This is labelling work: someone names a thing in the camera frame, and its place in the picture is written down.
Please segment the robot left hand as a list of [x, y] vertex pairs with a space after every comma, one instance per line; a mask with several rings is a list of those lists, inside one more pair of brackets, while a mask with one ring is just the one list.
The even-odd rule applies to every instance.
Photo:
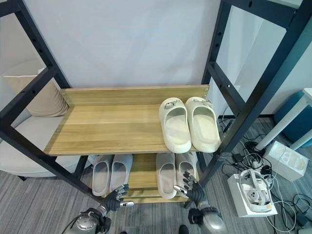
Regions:
[[132, 207], [134, 206], [133, 201], [123, 201], [122, 196], [126, 195], [129, 190], [129, 185], [124, 184], [116, 189], [114, 189], [112, 192], [110, 192], [102, 202], [103, 207], [106, 209], [107, 212], [110, 211], [116, 211], [117, 209], [121, 207]]

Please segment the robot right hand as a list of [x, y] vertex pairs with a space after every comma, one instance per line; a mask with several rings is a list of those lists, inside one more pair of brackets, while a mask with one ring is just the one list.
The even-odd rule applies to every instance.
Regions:
[[183, 195], [186, 195], [196, 205], [200, 202], [208, 202], [204, 189], [199, 184], [197, 179], [189, 172], [183, 174], [183, 186], [174, 185], [174, 189]]

